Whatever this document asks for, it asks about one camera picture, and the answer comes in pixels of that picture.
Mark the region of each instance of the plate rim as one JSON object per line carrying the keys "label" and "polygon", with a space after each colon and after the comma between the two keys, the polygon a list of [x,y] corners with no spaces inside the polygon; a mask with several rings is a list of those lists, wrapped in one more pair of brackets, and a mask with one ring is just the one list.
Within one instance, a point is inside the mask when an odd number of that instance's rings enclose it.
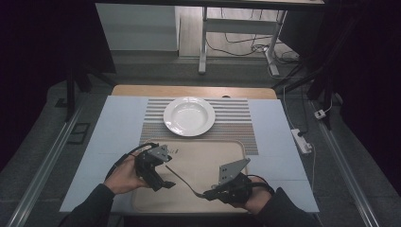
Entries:
{"label": "plate rim", "polygon": [[[183,133],[183,134],[179,134],[177,132],[175,132],[174,130],[172,130],[171,126],[167,125],[167,120],[166,118],[168,117],[167,114],[171,114],[172,111],[180,104],[182,103],[189,103],[191,101],[191,99],[196,99],[198,101],[200,101],[200,105],[202,106],[202,108],[207,112],[207,120],[206,123],[201,127],[201,130],[194,130],[194,131],[190,131],[187,133]],[[197,136],[197,135],[201,135],[204,134],[205,132],[209,131],[212,126],[215,124],[216,121],[216,112],[215,109],[213,108],[213,106],[206,101],[205,99],[201,98],[201,97],[196,97],[196,96],[181,96],[181,97],[177,97],[176,99],[174,99],[173,101],[171,101],[170,103],[167,104],[164,112],[163,112],[163,120],[164,123],[166,125],[166,127],[172,131],[173,133],[180,135],[180,136]]]}

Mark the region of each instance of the hand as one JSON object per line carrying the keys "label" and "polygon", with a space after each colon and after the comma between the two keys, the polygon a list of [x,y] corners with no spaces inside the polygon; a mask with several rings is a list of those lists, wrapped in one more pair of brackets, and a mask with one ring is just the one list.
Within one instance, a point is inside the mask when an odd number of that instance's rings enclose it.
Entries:
{"label": "hand", "polygon": [[[264,183],[264,181],[258,177],[250,178],[253,183]],[[270,192],[261,186],[257,186],[253,188],[253,192],[251,196],[248,198],[245,203],[232,203],[231,205],[235,208],[240,207],[248,210],[254,215],[257,215],[260,210],[266,205],[266,203],[270,200],[271,194]]]}
{"label": "hand", "polygon": [[148,187],[148,184],[136,176],[135,157],[129,155],[104,184],[109,187],[114,194],[130,192],[138,187]]}

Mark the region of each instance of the sleeve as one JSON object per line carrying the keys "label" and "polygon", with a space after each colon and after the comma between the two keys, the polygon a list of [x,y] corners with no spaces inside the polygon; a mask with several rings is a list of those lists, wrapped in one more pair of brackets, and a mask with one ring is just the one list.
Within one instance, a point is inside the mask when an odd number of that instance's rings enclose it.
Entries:
{"label": "sleeve", "polygon": [[279,187],[273,197],[255,216],[266,226],[313,227],[316,220],[307,212],[299,209],[289,199],[283,188]]}
{"label": "sleeve", "polygon": [[89,197],[61,222],[59,226],[107,226],[114,193],[100,183]]}

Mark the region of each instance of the wooden cutting board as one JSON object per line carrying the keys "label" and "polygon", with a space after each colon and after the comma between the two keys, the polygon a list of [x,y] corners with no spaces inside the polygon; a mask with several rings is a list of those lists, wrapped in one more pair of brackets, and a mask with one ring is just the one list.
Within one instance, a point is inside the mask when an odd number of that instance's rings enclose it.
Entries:
{"label": "wooden cutting board", "polygon": [[132,193],[132,207],[140,213],[246,213],[219,200],[208,201],[196,197],[191,189],[167,168],[185,179],[192,188],[203,193],[218,184],[218,168],[245,158],[243,145],[238,141],[158,139],[148,142],[167,145],[172,160],[157,166],[164,181],[176,183],[172,188],[154,192],[138,188]]}

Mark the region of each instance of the power strip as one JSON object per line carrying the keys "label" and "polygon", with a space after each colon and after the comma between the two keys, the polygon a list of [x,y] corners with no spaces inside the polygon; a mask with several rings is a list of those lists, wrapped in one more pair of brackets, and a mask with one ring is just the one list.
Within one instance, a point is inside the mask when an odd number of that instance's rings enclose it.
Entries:
{"label": "power strip", "polygon": [[298,135],[300,130],[295,129],[295,130],[291,130],[291,132],[292,132],[292,136],[294,137],[294,140],[297,143],[298,148],[301,150],[302,154],[308,154],[308,153],[312,152],[312,146],[306,142],[306,140],[304,139],[304,137],[302,135],[301,136]]}

